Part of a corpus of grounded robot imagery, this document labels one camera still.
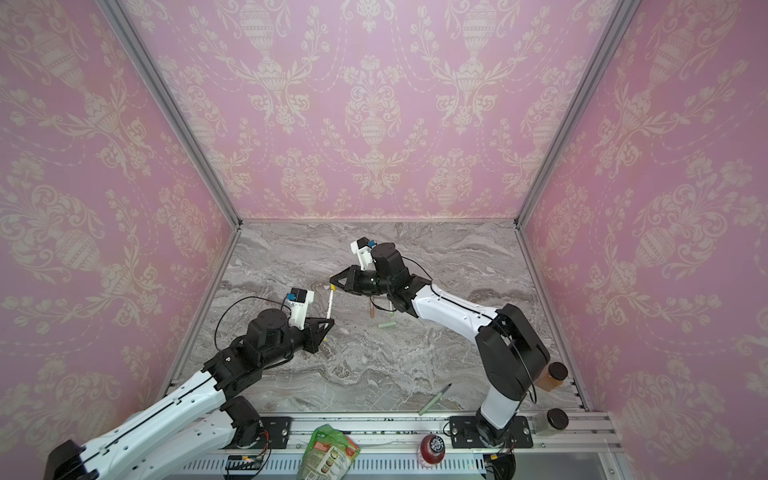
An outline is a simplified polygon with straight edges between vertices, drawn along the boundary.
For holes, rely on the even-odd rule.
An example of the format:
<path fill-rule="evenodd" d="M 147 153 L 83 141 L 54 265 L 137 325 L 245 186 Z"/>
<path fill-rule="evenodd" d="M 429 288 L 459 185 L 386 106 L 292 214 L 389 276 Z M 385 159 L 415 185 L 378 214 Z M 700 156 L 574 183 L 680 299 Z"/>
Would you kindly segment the white pen yellow tip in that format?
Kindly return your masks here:
<path fill-rule="evenodd" d="M 332 293 L 329 291 L 328 302 L 327 302 L 327 309 L 326 309 L 326 317 L 325 317 L 327 320 L 330 320 L 331 317 L 332 317 L 332 309 L 333 309 L 333 301 L 334 301 L 335 291 L 332 292 Z"/>

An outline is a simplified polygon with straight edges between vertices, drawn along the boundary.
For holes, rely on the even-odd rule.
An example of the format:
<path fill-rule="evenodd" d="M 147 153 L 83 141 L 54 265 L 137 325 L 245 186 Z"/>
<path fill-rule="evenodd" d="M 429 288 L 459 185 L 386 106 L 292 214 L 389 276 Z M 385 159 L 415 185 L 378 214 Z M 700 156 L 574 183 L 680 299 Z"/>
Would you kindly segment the pale green pen dark tip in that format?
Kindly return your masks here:
<path fill-rule="evenodd" d="M 427 403 L 420 408 L 420 410 L 417 412 L 419 416 L 425 415 L 427 412 L 429 412 L 436 404 L 438 404 L 445 393 L 450 389 L 452 386 L 451 383 L 440 389 L 437 393 L 435 393 L 428 401 Z"/>

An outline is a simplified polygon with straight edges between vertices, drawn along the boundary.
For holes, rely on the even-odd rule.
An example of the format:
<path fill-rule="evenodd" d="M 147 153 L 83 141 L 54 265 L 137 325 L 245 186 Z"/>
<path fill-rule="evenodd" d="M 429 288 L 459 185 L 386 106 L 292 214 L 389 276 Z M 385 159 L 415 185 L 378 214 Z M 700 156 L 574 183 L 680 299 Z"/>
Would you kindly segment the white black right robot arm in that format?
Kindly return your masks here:
<path fill-rule="evenodd" d="M 550 353 L 522 310 L 512 304 L 494 309 L 451 295 L 410 272 L 396 277 L 353 265 L 330 283 L 346 293 L 385 296 L 395 311 L 437 323 L 477 347 L 489 391 L 476 413 L 477 431 L 490 447 L 511 437 L 523 401 L 538 401 L 536 380 L 550 363 Z"/>

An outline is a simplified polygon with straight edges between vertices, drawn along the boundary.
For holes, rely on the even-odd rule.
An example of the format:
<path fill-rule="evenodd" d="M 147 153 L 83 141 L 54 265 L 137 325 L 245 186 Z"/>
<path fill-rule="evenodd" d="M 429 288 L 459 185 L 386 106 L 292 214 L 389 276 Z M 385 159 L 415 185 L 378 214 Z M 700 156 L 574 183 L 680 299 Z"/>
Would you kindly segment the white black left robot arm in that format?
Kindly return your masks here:
<path fill-rule="evenodd" d="M 316 353 L 334 324 L 311 317 L 297 327 L 280 309 L 260 312 L 245 334 L 168 396 L 83 445 L 67 440 L 55 447 L 45 478 L 162 479 L 214 450 L 252 445 L 262 427 L 242 392 L 296 352 Z"/>

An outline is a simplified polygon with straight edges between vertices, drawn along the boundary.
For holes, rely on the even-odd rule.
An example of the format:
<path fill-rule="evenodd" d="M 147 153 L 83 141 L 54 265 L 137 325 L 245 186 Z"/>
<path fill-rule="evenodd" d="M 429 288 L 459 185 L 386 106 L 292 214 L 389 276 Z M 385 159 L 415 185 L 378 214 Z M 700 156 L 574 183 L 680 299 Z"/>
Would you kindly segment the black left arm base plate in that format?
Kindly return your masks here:
<path fill-rule="evenodd" d="M 240 449 L 278 449 L 287 447 L 293 418 L 290 416 L 260 417 L 238 429 L 234 443 Z"/>

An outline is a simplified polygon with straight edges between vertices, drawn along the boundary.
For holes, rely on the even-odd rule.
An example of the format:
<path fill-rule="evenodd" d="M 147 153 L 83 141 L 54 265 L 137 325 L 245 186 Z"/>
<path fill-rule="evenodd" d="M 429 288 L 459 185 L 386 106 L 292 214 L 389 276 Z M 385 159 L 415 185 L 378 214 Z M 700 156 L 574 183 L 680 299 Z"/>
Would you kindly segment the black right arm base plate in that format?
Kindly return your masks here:
<path fill-rule="evenodd" d="M 514 416 L 503 429 L 497 429 L 478 415 L 450 416 L 449 437 L 456 449 L 529 449 L 533 439 L 527 419 Z"/>

